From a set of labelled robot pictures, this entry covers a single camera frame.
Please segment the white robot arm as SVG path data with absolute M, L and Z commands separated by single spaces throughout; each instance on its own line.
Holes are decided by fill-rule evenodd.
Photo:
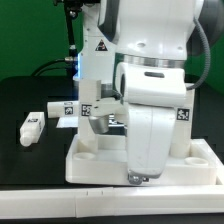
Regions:
M 194 91 L 183 65 L 224 32 L 222 0 L 101 0 L 98 27 L 115 44 L 114 94 L 80 94 L 66 157 L 70 183 L 213 185 L 216 157 L 191 137 Z

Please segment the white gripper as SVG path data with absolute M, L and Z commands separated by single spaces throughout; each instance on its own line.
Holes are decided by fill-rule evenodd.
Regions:
M 173 108 L 130 104 L 127 123 L 128 181 L 132 185 L 159 177 L 164 170 L 175 126 Z

